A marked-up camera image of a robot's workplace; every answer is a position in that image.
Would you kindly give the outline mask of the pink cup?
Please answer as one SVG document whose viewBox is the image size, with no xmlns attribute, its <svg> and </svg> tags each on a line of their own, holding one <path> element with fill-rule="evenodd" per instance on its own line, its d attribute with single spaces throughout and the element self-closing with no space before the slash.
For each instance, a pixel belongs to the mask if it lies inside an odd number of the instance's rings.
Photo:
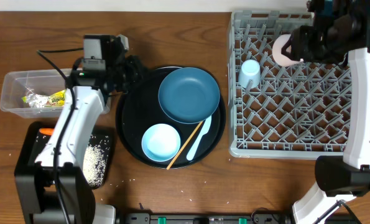
<svg viewBox="0 0 370 224">
<path fill-rule="evenodd" d="M 288 56 L 285 56 L 282 53 L 282 48 L 289 41 L 290 36 L 291 36 L 290 34 L 284 34 L 284 35 L 279 36 L 275 40 L 275 42 L 273 44 L 273 47 L 272 47 L 273 59 L 278 65 L 280 65 L 282 67 L 288 67 L 288 66 L 295 65 L 297 63 L 303 62 L 303 59 L 292 60 L 292 59 L 288 58 Z"/>
</svg>

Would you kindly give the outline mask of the yellow snack wrapper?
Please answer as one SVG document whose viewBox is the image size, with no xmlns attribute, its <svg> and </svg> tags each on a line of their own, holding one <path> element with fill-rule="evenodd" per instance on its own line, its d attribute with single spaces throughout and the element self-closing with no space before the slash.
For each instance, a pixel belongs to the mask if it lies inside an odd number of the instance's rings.
<svg viewBox="0 0 370 224">
<path fill-rule="evenodd" d="M 61 107 L 65 104 L 66 91 L 58 91 L 52 95 L 39 95 L 32 92 L 22 97 L 22 101 L 30 108 Z"/>
</svg>

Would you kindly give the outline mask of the dark blue plate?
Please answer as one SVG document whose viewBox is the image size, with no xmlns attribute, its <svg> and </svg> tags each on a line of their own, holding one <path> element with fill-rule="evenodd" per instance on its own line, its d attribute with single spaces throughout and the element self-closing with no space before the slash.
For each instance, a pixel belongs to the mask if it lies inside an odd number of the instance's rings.
<svg viewBox="0 0 370 224">
<path fill-rule="evenodd" d="M 178 68 L 161 82 L 157 94 L 162 111 L 172 120 L 195 124 L 211 116 L 220 103 L 215 78 L 195 67 Z"/>
</svg>

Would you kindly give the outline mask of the light blue bowl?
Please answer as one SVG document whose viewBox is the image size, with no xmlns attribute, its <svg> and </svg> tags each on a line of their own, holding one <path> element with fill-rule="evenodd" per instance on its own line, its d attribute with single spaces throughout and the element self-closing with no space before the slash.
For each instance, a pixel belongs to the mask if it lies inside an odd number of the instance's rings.
<svg viewBox="0 0 370 224">
<path fill-rule="evenodd" d="M 155 124 L 142 136 L 141 148 L 146 157 L 154 162 L 171 160 L 179 151 L 181 139 L 178 131 L 169 124 Z"/>
</svg>

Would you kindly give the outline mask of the light blue cup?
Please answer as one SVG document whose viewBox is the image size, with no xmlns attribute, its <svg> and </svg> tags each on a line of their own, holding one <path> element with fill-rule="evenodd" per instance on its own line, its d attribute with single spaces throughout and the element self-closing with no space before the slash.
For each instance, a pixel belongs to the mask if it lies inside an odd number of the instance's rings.
<svg viewBox="0 0 370 224">
<path fill-rule="evenodd" d="M 252 82 L 251 88 L 255 88 L 260 83 L 261 66 L 256 60 L 246 60 L 241 65 L 238 76 L 238 83 L 241 87 L 247 88 L 249 82 Z"/>
</svg>

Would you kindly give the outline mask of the wooden chopstick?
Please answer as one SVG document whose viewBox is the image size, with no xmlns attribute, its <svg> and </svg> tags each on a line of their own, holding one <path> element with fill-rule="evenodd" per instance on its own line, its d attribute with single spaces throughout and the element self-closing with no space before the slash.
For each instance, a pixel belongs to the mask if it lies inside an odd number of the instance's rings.
<svg viewBox="0 0 370 224">
<path fill-rule="evenodd" d="M 192 138 L 194 137 L 194 135 L 196 134 L 196 132 L 199 130 L 200 126 L 203 124 L 203 121 L 200 121 L 196 128 L 192 131 L 191 135 L 187 138 L 187 140 L 184 142 L 184 144 L 181 146 L 181 148 L 179 149 L 178 153 L 176 153 L 176 155 L 173 157 L 173 159 L 170 161 L 169 165 L 166 167 L 166 170 L 169 170 L 173 164 L 175 163 L 175 161 L 177 160 L 177 158 L 179 157 L 179 155 L 182 153 L 182 151 L 187 147 L 188 143 L 192 140 Z"/>
</svg>

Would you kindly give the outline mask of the orange carrot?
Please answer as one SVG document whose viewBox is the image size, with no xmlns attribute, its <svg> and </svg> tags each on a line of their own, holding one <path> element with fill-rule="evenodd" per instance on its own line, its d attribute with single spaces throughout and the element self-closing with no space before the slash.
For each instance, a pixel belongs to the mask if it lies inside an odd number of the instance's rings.
<svg viewBox="0 0 370 224">
<path fill-rule="evenodd" d="M 53 128 L 40 128 L 39 133 L 47 136 L 51 136 L 54 132 Z"/>
</svg>

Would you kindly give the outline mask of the light blue plastic spoon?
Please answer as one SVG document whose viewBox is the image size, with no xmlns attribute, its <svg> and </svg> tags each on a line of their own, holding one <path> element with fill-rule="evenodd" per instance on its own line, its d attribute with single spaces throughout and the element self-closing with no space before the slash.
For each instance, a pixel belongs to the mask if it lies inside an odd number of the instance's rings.
<svg viewBox="0 0 370 224">
<path fill-rule="evenodd" d="M 202 126 L 201 131 L 199 132 L 197 138 L 195 139 L 193 145 L 191 146 L 190 150 L 187 153 L 186 158 L 188 161 L 191 161 L 195 157 L 195 154 L 198 150 L 202 137 L 206 135 L 208 131 L 210 130 L 211 122 L 212 122 L 212 116 L 208 117 L 204 121 L 204 125 Z"/>
</svg>

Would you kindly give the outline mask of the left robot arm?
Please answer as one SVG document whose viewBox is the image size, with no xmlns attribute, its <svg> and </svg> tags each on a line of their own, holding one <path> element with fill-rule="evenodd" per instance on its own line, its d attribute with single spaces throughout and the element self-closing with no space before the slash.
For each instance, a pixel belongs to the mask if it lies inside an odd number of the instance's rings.
<svg viewBox="0 0 370 224">
<path fill-rule="evenodd" d="M 86 148 L 110 94 L 127 92 L 147 69 L 129 55 L 123 35 L 88 34 L 84 55 L 64 75 L 65 104 L 44 149 L 35 153 L 35 129 L 28 129 L 14 171 L 26 223 L 119 223 L 112 205 L 96 202 L 83 174 Z"/>
</svg>

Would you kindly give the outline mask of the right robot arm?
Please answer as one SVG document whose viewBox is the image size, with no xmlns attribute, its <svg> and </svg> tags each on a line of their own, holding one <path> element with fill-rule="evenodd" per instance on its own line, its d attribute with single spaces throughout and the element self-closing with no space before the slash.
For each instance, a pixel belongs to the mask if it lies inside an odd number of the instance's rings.
<svg viewBox="0 0 370 224">
<path fill-rule="evenodd" d="M 323 223 L 337 208 L 370 192 L 370 1 L 309 1 L 313 24 L 274 43 L 282 66 L 316 62 L 351 70 L 351 115 L 341 156 L 320 156 L 315 183 L 292 206 L 293 223 Z"/>
</svg>

